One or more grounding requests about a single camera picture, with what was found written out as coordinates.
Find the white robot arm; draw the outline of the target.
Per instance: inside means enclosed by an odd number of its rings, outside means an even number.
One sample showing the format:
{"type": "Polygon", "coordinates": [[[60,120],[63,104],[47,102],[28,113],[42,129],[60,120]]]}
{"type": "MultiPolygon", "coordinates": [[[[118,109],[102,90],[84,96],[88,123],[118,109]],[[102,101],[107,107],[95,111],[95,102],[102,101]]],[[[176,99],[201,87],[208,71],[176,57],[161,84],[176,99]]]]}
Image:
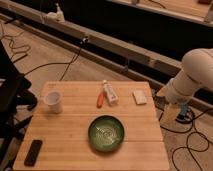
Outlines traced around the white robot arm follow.
{"type": "Polygon", "coordinates": [[[182,58],[180,72],[158,92],[170,104],[186,104],[201,88],[213,91],[213,48],[198,48],[182,58]]]}

